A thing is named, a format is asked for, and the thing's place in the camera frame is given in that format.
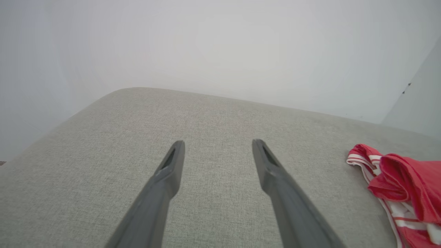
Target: gray fabric surface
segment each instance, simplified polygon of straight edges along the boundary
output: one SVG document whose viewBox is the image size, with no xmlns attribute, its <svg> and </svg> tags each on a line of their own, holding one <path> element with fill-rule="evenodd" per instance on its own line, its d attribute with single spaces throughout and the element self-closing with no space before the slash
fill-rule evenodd
<svg viewBox="0 0 441 248">
<path fill-rule="evenodd" d="M 357 143 L 441 160 L 413 132 L 319 113 L 172 90 L 131 88 L 96 101 L 0 167 L 0 246 L 102 246 L 168 148 L 186 143 L 164 247 L 281 246 L 251 141 L 266 141 L 348 247 L 394 247 Z"/>
</svg>

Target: white wall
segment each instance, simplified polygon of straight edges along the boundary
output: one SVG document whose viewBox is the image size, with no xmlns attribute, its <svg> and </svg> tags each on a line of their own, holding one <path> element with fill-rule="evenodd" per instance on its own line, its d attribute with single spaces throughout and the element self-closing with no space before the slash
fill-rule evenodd
<svg viewBox="0 0 441 248">
<path fill-rule="evenodd" d="M 441 140 L 441 38 L 383 124 Z"/>
<path fill-rule="evenodd" d="M 0 161 L 9 161 L 72 114 L 44 4 L 0 2 Z"/>
<path fill-rule="evenodd" d="M 57 0 L 83 105 L 148 86 L 381 123 L 441 35 L 438 0 Z"/>
</svg>

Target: small black object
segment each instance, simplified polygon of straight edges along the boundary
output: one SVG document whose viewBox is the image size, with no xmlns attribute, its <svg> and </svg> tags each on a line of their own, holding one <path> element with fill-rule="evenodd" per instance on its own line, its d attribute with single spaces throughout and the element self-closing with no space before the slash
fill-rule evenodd
<svg viewBox="0 0 441 248">
<path fill-rule="evenodd" d="M 160 247 L 168 204 L 181 183 L 184 141 L 176 141 L 133 202 L 106 247 Z"/>
<path fill-rule="evenodd" d="M 273 203 L 284 247 L 343 248 L 343 244 L 265 142 L 253 140 L 260 185 Z"/>
</svg>

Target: red cloth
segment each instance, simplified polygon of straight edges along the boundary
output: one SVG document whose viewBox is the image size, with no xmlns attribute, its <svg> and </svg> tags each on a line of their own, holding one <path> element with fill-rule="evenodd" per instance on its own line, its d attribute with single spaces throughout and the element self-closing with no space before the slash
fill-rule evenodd
<svg viewBox="0 0 441 248">
<path fill-rule="evenodd" d="M 376 197 L 411 201 L 418 220 L 441 224 L 441 161 L 388 154 L 381 157 L 380 170 L 368 187 Z"/>
<path fill-rule="evenodd" d="M 421 162 L 396 154 L 383 156 L 356 145 L 346 162 L 359 165 L 368 188 L 384 207 L 397 247 L 440 247 L 441 162 Z"/>
</svg>

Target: red and white striped cloth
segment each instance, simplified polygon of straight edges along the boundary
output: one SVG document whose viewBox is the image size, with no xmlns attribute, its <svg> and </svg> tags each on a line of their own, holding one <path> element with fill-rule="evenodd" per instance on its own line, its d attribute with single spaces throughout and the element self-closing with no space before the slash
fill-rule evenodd
<svg viewBox="0 0 441 248">
<path fill-rule="evenodd" d="M 356 145 L 349 152 L 346 162 L 361 167 L 363 176 L 369 183 L 369 190 L 378 197 L 387 213 L 398 248 L 408 246 L 412 248 L 441 247 L 441 227 L 436 224 L 441 221 L 439 216 L 441 212 L 441 187 L 437 187 L 441 185 L 441 177 L 438 177 L 441 173 L 441 162 L 425 164 L 427 162 L 403 158 L 396 154 L 383 156 L 376 149 L 364 144 Z M 418 175 L 416 171 L 412 171 L 418 166 L 419 168 L 430 166 L 430 169 L 433 170 L 433 176 L 427 175 L 429 171 L 427 169 L 423 172 L 423 176 Z M 381 175 L 382 170 L 387 170 L 388 173 Z M 418 184 L 418 180 L 424 178 L 429 181 L 429 186 L 423 181 Z M 417 192 L 418 195 L 409 196 L 406 187 L 407 189 L 410 187 L 408 191 Z M 422 194 L 426 191 L 429 191 L 428 196 Z M 413 205 L 418 206 L 416 209 L 417 215 L 415 215 Z M 433 223 L 423 222 L 422 220 L 431 220 Z"/>
</svg>

